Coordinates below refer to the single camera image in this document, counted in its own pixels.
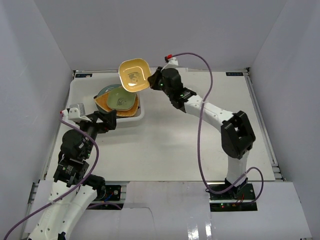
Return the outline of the cream square panda dish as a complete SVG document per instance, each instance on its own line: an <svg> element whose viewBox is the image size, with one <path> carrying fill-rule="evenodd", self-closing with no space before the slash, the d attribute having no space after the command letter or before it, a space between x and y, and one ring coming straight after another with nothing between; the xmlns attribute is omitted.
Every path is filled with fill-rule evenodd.
<svg viewBox="0 0 320 240"><path fill-rule="evenodd" d="M134 111L137 111L138 108L139 108L139 106L132 106L131 108L107 107L107 109L109 111L116 110L116 111L120 111L120 112L134 112Z"/></svg>

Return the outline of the green square panda dish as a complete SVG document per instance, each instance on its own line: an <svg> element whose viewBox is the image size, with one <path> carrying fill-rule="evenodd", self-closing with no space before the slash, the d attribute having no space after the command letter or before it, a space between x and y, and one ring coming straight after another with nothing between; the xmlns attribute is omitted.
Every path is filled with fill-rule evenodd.
<svg viewBox="0 0 320 240"><path fill-rule="evenodd" d="M108 92L106 104L110 108L128 109L133 107L136 95L135 92L129 92L123 87L117 87Z"/></svg>

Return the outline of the yellow square panda dish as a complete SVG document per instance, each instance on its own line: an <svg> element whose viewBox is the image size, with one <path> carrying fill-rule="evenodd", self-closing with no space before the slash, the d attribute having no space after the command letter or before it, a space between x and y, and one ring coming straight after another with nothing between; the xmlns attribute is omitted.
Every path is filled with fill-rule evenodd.
<svg viewBox="0 0 320 240"><path fill-rule="evenodd" d="M151 76L151 70L142 58L122 62L118 68L118 75L123 88L128 92L136 93L150 87L148 77Z"/></svg>

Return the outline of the teal round plate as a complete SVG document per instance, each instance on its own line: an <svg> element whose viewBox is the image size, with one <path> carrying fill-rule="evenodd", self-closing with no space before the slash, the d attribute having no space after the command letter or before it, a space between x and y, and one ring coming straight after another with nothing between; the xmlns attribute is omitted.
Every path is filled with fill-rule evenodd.
<svg viewBox="0 0 320 240"><path fill-rule="evenodd" d="M108 85L106 87L104 87L103 89L101 89L99 91L99 93L94 97L97 98L97 97L100 97L101 95L103 95L104 93L106 92L109 92L110 90L112 89L115 89L115 88L118 88L118 87L121 87L122 85L121 84L111 84L111 85ZM106 113L107 111L105 111L103 108L101 108L100 106L98 106L98 104L96 104L96 107L97 109L101 112L101 113Z"/></svg>

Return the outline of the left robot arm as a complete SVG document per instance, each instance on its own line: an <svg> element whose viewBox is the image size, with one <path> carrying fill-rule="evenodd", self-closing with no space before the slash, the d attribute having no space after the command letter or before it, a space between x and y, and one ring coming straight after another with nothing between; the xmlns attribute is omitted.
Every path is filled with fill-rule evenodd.
<svg viewBox="0 0 320 240"><path fill-rule="evenodd" d="M105 196L106 181L92 172L97 165L89 165L92 150L99 155L96 138L99 134L115 130L117 112L94 111L89 115L75 113L75 108L61 112L61 123L70 127L62 136L58 165L53 175L53 183L47 204L32 213L41 213L30 240L67 240L85 210L94 200Z"/></svg>

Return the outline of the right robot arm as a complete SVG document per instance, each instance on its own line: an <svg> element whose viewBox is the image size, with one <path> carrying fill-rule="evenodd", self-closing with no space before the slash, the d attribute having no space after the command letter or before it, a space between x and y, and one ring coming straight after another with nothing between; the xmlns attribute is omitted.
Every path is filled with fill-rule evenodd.
<svg viewBox="0 0 320 240"><path fill-rule="evenodd" d="M198 117L200 126L206 122L219 131L221 146L228 160L227 175L223 190L207 185L207 191L215 195L226 193L233 200L242 196L248 182L247 160L256 140L247 114L241 110L230 112L205 102L196 92L184 87L181 75L175 68L158 67L147 80L151 89L167 95L173 107Z"/></svg>

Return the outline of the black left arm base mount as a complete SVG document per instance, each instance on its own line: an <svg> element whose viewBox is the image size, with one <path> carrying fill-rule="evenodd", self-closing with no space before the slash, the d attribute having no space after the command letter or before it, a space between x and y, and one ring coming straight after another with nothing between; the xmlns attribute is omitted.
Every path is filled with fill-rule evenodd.
<svg viewBox="0 0 320 240"><path fill-rule="evenodd" d="M87 207L88 210L121 210L121 185L105 184L98 190L97 197Z"/></svg>

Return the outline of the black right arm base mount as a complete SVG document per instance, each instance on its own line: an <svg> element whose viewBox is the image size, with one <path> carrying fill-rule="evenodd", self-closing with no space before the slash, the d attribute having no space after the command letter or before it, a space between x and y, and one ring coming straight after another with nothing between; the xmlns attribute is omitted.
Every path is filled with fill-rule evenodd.
<svg viewBox="0 0 320 240"><path fill-rule="evenodd" d="M257 203L250 203L256 198L256 194L251 183L247 183L239 193L225 192L223 194L212 194L208 190L209 206L211 213L222 212L256 212Z"/></svg>

